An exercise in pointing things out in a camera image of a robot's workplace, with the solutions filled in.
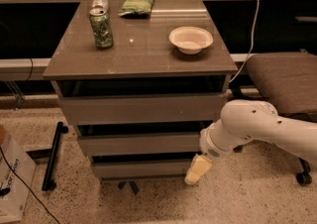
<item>bowl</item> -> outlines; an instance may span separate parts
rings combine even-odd
[[[174,29],[169,34],[169,40],[187,55],[198,54],[213,43],[213,38],[208,31],[196,27]]]

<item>floor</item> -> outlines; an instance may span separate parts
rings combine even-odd
[[[13,97],[0,97],[0,123],[25,151],[48,148],[58,121],[65,119],[55,95],[27,96],[15,110]],[[46,163],[37,165],[32,190],[60,223],[306,223],[317,222],[317,168],[313,182],[297,184],[298,159],[263,142],[214,162],[189,186],[182,178],[137,180],[139,193],[94,177],[73,129],[61,137],[53,178],[57,187],[41,191]],[[55,223],[29,194],[21,224]]]

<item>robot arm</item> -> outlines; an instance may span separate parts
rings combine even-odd
[[[317,165],[317,124],[280,117],[263,101],[235,100],[221,111],[221,119],[201,131],[200,149],[187,172],[194,184],[211,168],[211,160],[228,156],[237,146],[265,141]]]

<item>white box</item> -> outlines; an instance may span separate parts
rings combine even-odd
[[[11,168],[30,186],[36,164],[1,125],[0,146]],[[0,189],[7,187],[10,192],[0,197],[0,223],[20,221],[29,194],[29,189],[12,173],[0,153]]]

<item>drawer front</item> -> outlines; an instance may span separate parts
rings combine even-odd
[[[217,120],[226,94],[61,98],[71,125]]]
[[[186,175],[191,160],[161,161],[151,163],[121,163],[91,165],[95,176],[100,178],[138,178],[151,176]]]
[[[198,152],[199,132],[126,137],[79,137],[78,144],[86,156]]]

